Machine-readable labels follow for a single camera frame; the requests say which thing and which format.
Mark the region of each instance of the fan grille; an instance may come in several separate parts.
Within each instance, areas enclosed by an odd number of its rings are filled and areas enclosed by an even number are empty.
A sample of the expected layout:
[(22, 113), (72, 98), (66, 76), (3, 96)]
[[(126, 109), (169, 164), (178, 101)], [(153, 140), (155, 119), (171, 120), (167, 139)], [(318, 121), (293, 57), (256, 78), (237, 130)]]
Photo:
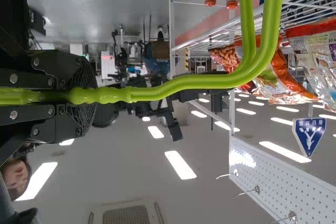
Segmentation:
[[(85, 60), (81, 62), (81, 68), (68, 80), (67, 87), (81, 87), (85, 89), (96, 89), (98, 87), (95, 72), (89, 62)], [(96, 109), (97, 105), (95, 103), (81, 105), (69, 104), (67, 106), (67, 113), (81, 126), (82, 134), (85, 134), (92, 125)]]

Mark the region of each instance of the air conditioning vent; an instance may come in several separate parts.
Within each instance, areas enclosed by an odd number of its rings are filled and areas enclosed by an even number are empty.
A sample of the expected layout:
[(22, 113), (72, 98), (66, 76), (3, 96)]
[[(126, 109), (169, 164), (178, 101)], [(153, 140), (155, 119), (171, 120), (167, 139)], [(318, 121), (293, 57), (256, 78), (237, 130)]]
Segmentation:
[(124, 201), (101, 205), (90, 213), (90, 224), (162, 224), (157, 203), (153, 200)]

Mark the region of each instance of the packaged food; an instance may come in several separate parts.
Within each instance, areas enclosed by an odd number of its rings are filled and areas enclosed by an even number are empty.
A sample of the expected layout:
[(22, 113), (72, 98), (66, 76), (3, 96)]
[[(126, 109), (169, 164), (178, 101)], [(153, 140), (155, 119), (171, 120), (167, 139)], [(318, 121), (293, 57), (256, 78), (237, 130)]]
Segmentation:
[[(260, 35), (256, 36), (257, 47), (260, 46)], [(273, 104), (302, 104), (317, 101), (316, 95), (307, 91), (288, 72), (287, 62), (278, 48), (267, 68), (253, 80), (261, 94)], [(235, 42), (236, 52), (242, 57), (242, 41)]]
[[(236, 54), (235, 46), (230, 45), (224, 48), (214, 48), (208, 50), (212, 60), (222, 67), (223, 71), (231, 73), (239, 66), (241, 58)], [(239, 90), (247, 93), (254, 93), (257, 87), (252, 81), (238, 87)]]
[(288, 29), (286, 36), (316, 94), (336, 110), (336, 17)]

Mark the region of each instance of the green tubular frame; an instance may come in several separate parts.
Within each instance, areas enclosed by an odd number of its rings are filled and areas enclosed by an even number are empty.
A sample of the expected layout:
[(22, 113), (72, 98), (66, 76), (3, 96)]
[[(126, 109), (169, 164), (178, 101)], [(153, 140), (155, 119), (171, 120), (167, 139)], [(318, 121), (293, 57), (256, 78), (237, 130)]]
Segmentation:
[(267, 67), (275, 53), (279, 36), (281, 6), (282, 0), (265, 0), (261, 43), (260, 48), (256, 50), (253, 3), (252, 0), (240, 0), (244, 58), (233, 73), (181, 76), (155, 88), (101, 87), (95, 90), (73, 88), (66, 92), (0, 89), (0, 104), (29, 104), (47, 101), (68, 101), (73, 104), (157, 101), (185, 89), (228, 89), (246, 84)]

